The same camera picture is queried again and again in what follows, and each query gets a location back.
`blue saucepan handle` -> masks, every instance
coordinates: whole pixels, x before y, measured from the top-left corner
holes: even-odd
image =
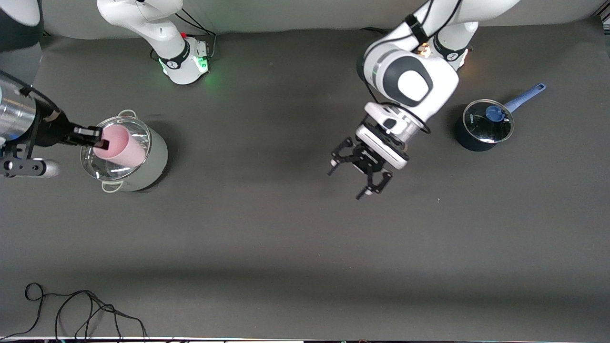
[[[525,93],[519,95],[518,97],[514,98],[513,100],[510,100],[504,106],[506,106],[506,109],[510,113],[513,113],[516,109],[519,108],[519,106],[525,104],[526,101],[535,97],[536,95],[538,95],[540,92],[542,92],[545,89],[547,89],[547,85],[537,84],[534,87],[531,87],[530,89],[526,90]]]

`white wall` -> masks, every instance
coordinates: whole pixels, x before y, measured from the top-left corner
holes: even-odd
[[[394,27],[425,0],[184,0],[201,24],[218,33],[292,29]],[[522,0],[484,26],[559,24],[586,18],[604,0]],[[134,37],[99,15],[95,0],[43,1],[45,28],[52,34],[95,39]],[[197,30],[172,17],[187,33]]]

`gray tabletop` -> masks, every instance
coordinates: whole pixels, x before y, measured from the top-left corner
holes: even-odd
[[[378,197],[326,176],[370,100],[354,69],[376,34],[227,34],[211,72],[172,84],[142,39],[55,39],[35,85],[93,125],[133,109],[167,141],[168,173],[104,194],[79,149],[38,148],[54,179],[5,179],[0,333],[48,291],[89,288],[151,336],[610,340],[610,63],[601,23],[483,27],[461,83]],[[510,140],[459,146],[462,105],[546,91]],[[32,336],[52,335],[57,300]],[[62,316],[73,333],[88,312]],[[113,336],[107,316],[95,335]],[[121,321],[123,334],[138,326]]]

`black cable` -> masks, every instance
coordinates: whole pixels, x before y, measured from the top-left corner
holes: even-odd
[[[373,97],[373,100],[375,100],[375,102],[379,104],[377,97],[375,97],[375,94],[373,94],[373,90],[371,90],[371,86],[368,85],[367,81],[364,81],[364,85],[367,86],[368,93],[371,94],[371,96]]]
[[[462,2],[462,0],[457,0],[457,6],[456,8],[459,6],[459,3]],[[426,15],[423,17],[423,21],[422,21],[422,27],[424,26],[424,24],[426,24],[426,20],[428,20],[428,16],[430,15],[430,12],[432,12],[432,5],[434,4],[434,0],[430,0],[430,5],[428,5],[428,11],[426,11]],[[372,48],[370,48],[368,50],[368,52],[364,55],[364,58],[362,59],[362,66],[364,67],[364,61],[367,59],[368,55],[375,50],[375,48],[377,48],[379,45],[383,44],[383,43],[388,43],[388,42],[395,42],[397,40],[403,40],[403,39],[407,39],[409,37],[411,37],[413,35],[413,33],[408,34],[406,36],[402,36],[402,37],[397,37],[397,38],[391,38],[391,39],[387,39],[387,40],[382,40],[381,42],[373,45]]]
[[[32,298],[32,297],[30,297],[29,292],[30,292],[30,288],[31,288],[32,286],[36,286],[36,287],[38,287],[38,289],[40,290],[40,296],[39,296],[39,297],[37,297],[37,298]],[[98,296],[97,296],[97,295],[95,295],[95,293],[93,293],[92,291],[89,291],[89,290],[83,289],[83,290],[76,291],[76,292],[73,292],[73,293],[70,293],[70,294],[45,293],[44,289],[42,288],[42,286],[41,286],[39,283],[30,283],[30,284],[28,284],[28,285],[26,286],[26,290],[25,290],[25,297],[26,297],[26,299],[27,299],[27,300],[29,300],[29,301],[39,301],[39,303],[38,303],[38,311],[37,311],[37,314],[36,314],[36,320],[34,321],[34,324],[32,324],[32,326],[31,326],[31,327],[30,327],[28,330],[26,330],[26,331],[24,331],[24,332],[13,333],[13,334],[10,334],[10,335],[8,335],[8,336],[4,336],[4,337],[0,338],[0,341],[3,341],[3,340],[5,340],[5,339],[7,339],[7,338],[9,338],[9,337],[17,336],[17,335],[20,335],[20,334],[26,334],[26,333],[28,333],[28,332],[32,331],[32,330],[34,329],[34,327],[36,327],[36,325],[38,324],[38,321],[40,320],[40,313],[41,313],[41,311],[42,311],[42,306],[43,306],[43,302],[44,302],[45,298],[46,298],[46,297],[48,297],[48,296],[51,296],[51,295],[53,295],[53,296],[55,296],[55,297],[68,297],[68,298],[67,298],[67,299],[66,299],[66,300],[65,300],[65,301],[62,303],[62,305],[60,306],[60,308],[59,308],[59,310],[57,311],[57,314],[56,314],[56,316],[55,316],[55,339],[56,339],[56,341],[58,341],[58,340],[59,340],[59,334],[58,334],[58,329],[57,329],[57,327],[58,327],[58,324],[59,324],[59,317],[61,316],[61,313],[62,313],[63,307],[64,307],[64,306],[65,306],[65,305],[66,305],[66,304],[67,304],[67,303],[68,303],[70,300],[72,300],[72,298],[74,298],[75,296],[77,296],[77,295],[79,295],[79,294],[85,294],[85,295],[86,295],[86,296],[89,298],[89,301],[90,301],[90,309],[89,309],[89,317],[88,317],[88,318],[87,318],[87,320],[86,320],[86,321],[85,321],[85,322],[84,322],[84,323],[83,323],[83,324],[82,324],[82,325],[81,325],[81,326],[78,328],[78,330],[76,330],[76,332],[75,332],[75,334],[74,334],[75,339],[76,339],[76,337],[77,337],[77,335],[78,335],[78,332],[80,332],[80,330],[81,330],[83,327],[85,327],[85,336],[84,336],[85,338],[84,338],[84,341],[86,342],[86,340],[87,340],[87,336],[88,336],[89,323],[90,323],[90,321],[92,320],[92,318],[94,318],[94,317],[95,317],[95,315],[97,315],[97,313],[98,313],[98,312],[100,312],[100,311],[104,311],[104,312],[112,313],[112,314],[114,315],[115,328],[117,329],[117,334],[119,335],[119,338],[122,338],[122,337],[123,337],[123,335],[121,334],[121,331],[119,330],[118,321],[117,321],[117,316],[119,316],[119,317],[124,317],[124,318],[127,318],[127,319],[136,320],[136,321],[137,321],[137,322],[140,324],[140,328],[142,329],[142,338],[143,338],[143,339],[146,339],[146,337],[148,337],[148,333],[147,333],[147,331],[146,331],[146,328],[144,327],[144,323],[143,323],[143,322],[142,322],[142,321],[141,321],[139,318],[129,316],[129,315],[127,315],[127,314],[125,314],[125,313],[123,313],[123,312],[121,312],[121,311],[117,310],[117,309],[116,309],[116,308],[115,308],[113,305],[111,305],[111,304],[107,304],[107,303],[104,303],[104,302],[103,302],[103,301],[101,301],[101,300],[98,298]],[[95,303],[96,305],[98,305],[98,309],[97,309],[95,312],[93,311],[93,304],[94,304],[94,303]]]
[[[182,11],[183,11],[184,13],[186,13],[186,15],[188,15],[188,17],[189,17],[189,18],[191,18],[191,19],[192,19],[192,20],[195,22],[195,24],[199,25],[199,28],[200,28],[200,29],[202,29],[203,31],[206,31],[206,32],[207,32],[208,34],[210,34],[210,35],[214,35],[214,36],[216,36],[216,33],[215,33],[215,32],[212,32],[212,31],[210,31],[210,30],[206,29],[205,27],[203,27],[203,25],[199,24],[199,21],[197,21],[197,19],[193,18],[193,16],[192,16],[191,14],[189,14],[189,13],[188,13],[188,12],[187,12],[185,9],[182,9]]]
[[[373,32],[377,32],[377,33],[382,34],[382,35],[387,35],[389,33],[388,30],[380,29],[378,27],[373,27],[373,26],[363,27],[360,30],[363,30],[363,31],[373,31]]]
[[[155,52],[154,48],[151,49],[151,52],[148,54],[151,58],[151,60],[157,60],[159,58],[159,55],[157,55],[157,58],[153,57],[153,52]]]
[[[422,26],[426,23],[426,20],[428,20],[428,16],[430,15],[430,12],[432,12],[432,5],[434,4],[434,0],[430,0],[430,4],[428,5],[428,11],[426,12],[426,15],[423,18],[422,21]],[[451,12],[451,15],[449,16],[449,18],[446,20],[446,22],[436,31],[434,31],[433,34],[431,34],[429,37],[433,37],[434,35],[436,35],[440,30],[442,30],[443,28],[445,28],[445,26],[447,26],[447,24],[451,21],[451,19],[453,19],[453,16],[456,14],[456,12],[458,11],[459,6],[462,4],[462,0],[457,0],[455,7],[453,7],[453,11]],[[368,55],[375,49],[377,48],[380,44],[382,43],[388,43],[388,42],[395,42],[397,40],[402,40],[402,39],[406,39],[409,38],[410,36],[412,36],[413,34],[408,34],[404,37],[399,37],[399,38],[392,38],[392,39],[388,39],[388,40],[383,40],[377,44],[375,44],[372,48],[370,48],[368,50],[368,53],[366,53],[364,55],[364,58],[362,59],[362,69],[364,69],[364,61],[367,59]],[[373,91],[370,88],[370,85],[368,84],[368,81],[366,79],[364,79],[364,84],[367,86],[368,92],[371,94],[371,96],[373,97],[373,100],[375,100],[376,103],[379,104],[379,101],[377,101],[377,98],[375,97],[375,95],[373,94]],[[407,113],[411,114],[415,119],[417,119],[423,126],[423,128],[420,128],[423,132],[425,132],[426,134],[430,134],[432,131],[430,130],[430,128],[428,127],[428,125],[426,125],[426,123],[420,118],[418,117],[416,114],[414,114],[413,112],[411,112],[409,109],[397,104],[397,103],[381,103],[381,104],[386,104],[386,105],[393,105],[396,107],[399,107],[400,109],[405,110]]]
[[[55,110],[57,112],[61,112],[62,111],[59,107],[57,107],[57,105],[55,105],[55,103],[51,99],[49,99],[41,91],[37,90],[36,88],[32,87],[31,85],[29,85],[29,84],[23,82],[22,80],[12,76],[11,74],[8,74],[4,70],[0,69],[0,74],[3,75],[5,78],[10,79],[11,81],[16,82],[17,84],[22,86],[26,90],[25,95],[29,94],[30,92],[34,92],[39,97],[43,98],[43,100],[45,100],[53,108],[53,110]]]
[[[401,106],[400,104],[392,103],[390,101],[384,102],[384,103],[379,103],[379,104],[380,105],[390,105],[390,106],[398,107],[399,109],[401,109],[401,110],[407,112],[408,114],[412,115],[415,119],[417,119],[417,121],[419,121],[422,124],[423,127],[420,128],[420,130],[422,130],[422,132],[424,132],[425,134],[432,133],[432,130],[430,130],[428,125],[426,125],[426,123],[420,117],[418,117],[415,113],[413,113],[411,110]]]
[[[183,18],[183,17],[181,17],[181,16],[180,16],[180,14],[178,14],[178,13],[176,13],[176,17],[180,18],[180,19],[181,19],[183,22],[185,22],[185,23],[187,23],[187,24],[189,24],[189,25],[193,26],[193,27],[194,27],[194,28],[196,28],[196,29],[206,31],[205,29],[202,29],[201,27],[199,27],[199,26],[197,26],[197,25],[195,25],[195,24],[191,23],[190,21],[188,21],[188,20],[184,19],[184,18]]]
[[[445,22],[445,24],[443,24],[441,27],[439,27],[438,30],[434,31],[433,34],[430,35],[430,37],[435,36],[437,33],[439,33],[440,30],[444,29],[445,26],[447,26],[447,24],[449,24],[449,22],[453,19],[453,16],[456,14],[456,12],[458,11],[459,6],[462,4],[462,0],[457,0],[456,6],[453,7],[453,12],[451,13],[451,15],[449,16],[449,18],[447,18],[447,21]]]

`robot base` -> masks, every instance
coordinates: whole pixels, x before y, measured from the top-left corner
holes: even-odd
[[[163,67],[163,72],[169,76],[175,84],[179,85],[191,84],[209,70],[207,43],[198,41],[192,37],[187,37],[184,40],[190,45],[190,52],[180,68],[170,69],[159,60],[159,63],[161,63],[161,66]]]

